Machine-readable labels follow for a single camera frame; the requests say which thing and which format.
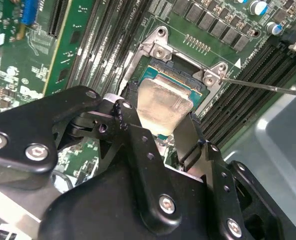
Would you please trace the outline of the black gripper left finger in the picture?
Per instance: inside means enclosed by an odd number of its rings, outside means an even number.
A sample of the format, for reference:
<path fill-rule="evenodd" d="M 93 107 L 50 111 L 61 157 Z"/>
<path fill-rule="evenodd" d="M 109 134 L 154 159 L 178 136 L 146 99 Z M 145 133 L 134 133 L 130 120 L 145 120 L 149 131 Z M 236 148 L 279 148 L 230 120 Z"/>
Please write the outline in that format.
<path fill-rule="evenodd" d="M 0 185 L 24 190 L 44 187 L 58 152 L 84 137 L 100 140 L 106 151 L 105 169 L 99 175 L 119 163 L 129 168 L 139 214 L 148 230 L 170 234 L 179 227 L 177 194 L 134 105 L 124 99 L 111 103 L 85 86 L 0 113 Z"/>

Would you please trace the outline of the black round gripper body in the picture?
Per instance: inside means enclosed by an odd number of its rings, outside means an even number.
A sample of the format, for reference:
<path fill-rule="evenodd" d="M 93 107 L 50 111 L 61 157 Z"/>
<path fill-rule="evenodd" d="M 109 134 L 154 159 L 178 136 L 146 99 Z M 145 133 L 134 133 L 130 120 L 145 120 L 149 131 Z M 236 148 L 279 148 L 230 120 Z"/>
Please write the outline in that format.
<path fill-rule="evenodd" d="M 166 169 L 183 207 L 182 222 L 165 240 L 218 240 L 206 202 L 206 185 Z M 156 240 L 141 220 L 129 168 L 124 163 L 59 196 L 47 209 L 41 240 Z"/>

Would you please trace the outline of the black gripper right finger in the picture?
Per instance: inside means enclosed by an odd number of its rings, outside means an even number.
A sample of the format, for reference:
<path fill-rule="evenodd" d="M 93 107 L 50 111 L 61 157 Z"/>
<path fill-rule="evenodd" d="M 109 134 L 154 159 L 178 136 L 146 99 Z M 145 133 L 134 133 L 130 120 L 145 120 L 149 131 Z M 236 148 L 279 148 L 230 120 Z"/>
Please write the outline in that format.
<path fill-rule="evenodd" d="M 206 224 L 212 240 L 296 240 L 296 227 L 252 172 L 223 160 L 188 113 L 174 130 L 178 163 L 205 185 Z"/>

